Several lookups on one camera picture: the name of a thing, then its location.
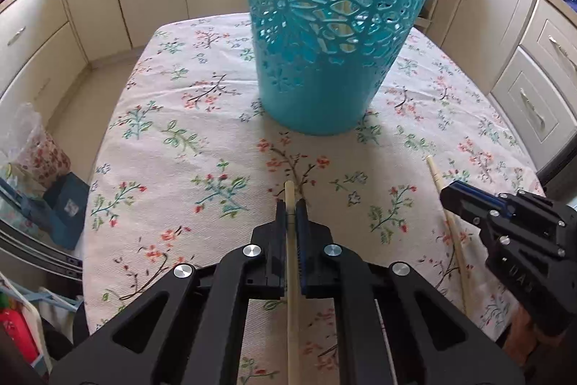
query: white tablecloth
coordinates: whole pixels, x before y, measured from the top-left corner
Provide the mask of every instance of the white tablecloth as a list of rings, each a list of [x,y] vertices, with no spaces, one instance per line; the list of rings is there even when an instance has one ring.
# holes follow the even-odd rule
[[[274,218],[295,181],[311,220],[366,261],[405,260],[491,338],[514,300],[484,267],[478,230],[461,223],[460,273],[435,185],[540,192],[530,159],[475,85],[413,29],[357,127],[333,137],[289,131],[259,102],[247,14],[158,29],[122,93],[97,158],[85,224],[84,292],[94,331],[183,261],[217,263]],[[337,383],[332,301],[302,308],[303,383]],[[286,310],[252,301],[239,383],[286,383]]]

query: plastic bag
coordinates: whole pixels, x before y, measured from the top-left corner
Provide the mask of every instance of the plastic bag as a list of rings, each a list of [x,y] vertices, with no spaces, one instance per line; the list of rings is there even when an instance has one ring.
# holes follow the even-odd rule
[[[70,172],[70,159],[42,126],[42,119],[30,103],[21,104],[8,132],[0,137],[4,159],[19,165],[43,187],[49,188]]]

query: chopstick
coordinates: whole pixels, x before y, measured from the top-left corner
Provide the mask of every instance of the chopstick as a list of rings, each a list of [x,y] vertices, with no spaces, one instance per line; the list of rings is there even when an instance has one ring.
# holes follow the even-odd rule
[[[435,182],[435,187],[437,188],[437,192],[441,194],[441,190],[443,188],[443,181],[442,175],[439,173],[439,169],[437,168],[433,157],[430,155],[426,157],[427,165],[429,166],[429,171],[431,172],[431,176],[433,177],[433,181]],[[459,237],[459,228],[457,227],[457,223],[455,222],[455,218],[453,215],[443,208],[443,212],[445,213],[446,223],[449,226],[449,232],[451,233],[451,239],[453,241],[453,246],[455,247],[455,258],[457,258],[457,265],[459,267],[459,273],[461,278],[461,292],[463,297],[463,313],[471,319],[472,310],[471,310],[471,292],[469,289],[468,284],[468,277],[467,277],[467,264],[465,263],[464,255],[463,255],[463,247],[461,246],[461,239]]]

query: drawer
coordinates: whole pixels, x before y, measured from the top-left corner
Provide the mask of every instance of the drawer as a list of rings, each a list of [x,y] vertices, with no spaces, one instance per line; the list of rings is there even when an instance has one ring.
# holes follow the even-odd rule
[[[555,85],[521,48],[492,95],[513,123],[537,170],[542,169],[568,143],[577,121]]]
[[[0,98],[0,117],[7,117],[18,105],[30,102],[44,125],[64,97],[76,76],[86,66],[70,23],[42,45],[16,75]]]
[[[521,45],[577,114],[577,29],[555,7],[538,0]]]
[[[62,0],[16,0],[0,13],[0,96],[22,66],[66,22]]]

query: green leaf print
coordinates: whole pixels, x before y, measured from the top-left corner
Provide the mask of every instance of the green leaf print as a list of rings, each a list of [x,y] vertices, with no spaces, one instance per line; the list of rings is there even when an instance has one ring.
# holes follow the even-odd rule
[[[229,163],[220,159],[217,167],[220,171],[223,171]],[[232,180],[229,180],[229,176],[222,173],[220,176],[214,176],[208,174],[204,179],[200,176],[195,176],[191,182],[195,185],[203,184],[204,190],[209,193],[208,196],[198,200],[195,204],[195,213],[199,213],[206,208],[207,202],[212,202],[216,197],[219,199],[221,206],[221,218],[230,217],[235,218],[238,213],[242,210],[249,210],[247,207],[242,206],[235,198],[241,190],[244,190],[248,185],[249,177],[247,176],[237,176]]]
[[[138,140],[140,139],[140,135],[152,126],[152,121],[144,121],[146,115],[151,111],[159,111],[162,108],[162,106],[156,105],[154,100],[148,102],[146,107],[137,105],[134,109],[126,112],[124,116],[118,117],[116,122],[109,126],[109,129],[126,125],[127,129],[124,131],[124,134],[122,134],[122,137],[130,139],[135,136]]]
[[[238,381],[241,385],[246,385],[249,380],[259,377],[275,378],[279,371],[269,372],[258,366],[253,358],[243,357],[240,363],[240,372],[238,374]]]
[[[169,121],[166,129],[163,129],[161,132],[169,135],[169,137],[163,141],[164,144],[174,148],[180,148],[181,153],[179,157],[186,155],[189,150],[191,150],[194,155],[202,153],[203,143],[200,140],[197,141],[198,134],[190,134],[184,128],[177,128],[177,121],[175,119]]]
[[[402,139],[405,139],[405,147],[411,150],[417,150],[423,153],[429,153],[431,155],[435,154],[435,143],[433,141],[427,141],[425,138],[419,139],[416,134],[410,132],[409,134],[405,133],[405,129],[401,126],[397,126],[397,136],[400,136]]]
[[[375,144],[379,143],[377,136],[381,135],[382,126],[380,124],[370,124],[371,117],[378,117],[379,113],[374,111],[367,111],[362,119],[357,123],[355,131],[357,132],[357,142],[366,144],[373,141]]]
[[[409,184],[401,184],[398,187],[393,186],[389,190],[391,195],[391,208],[385,215],[383,208],[380,206],[371,206],[369,208],[370,231],[379,230],[381,233],[381,243],[390,244],[394,234],[393,228],[396,226],[403,232],[408,231],[405,218],[400,216],[403,207],[413,207],[413,199],[406,196],[407,191],[416,192],[417,187]]]

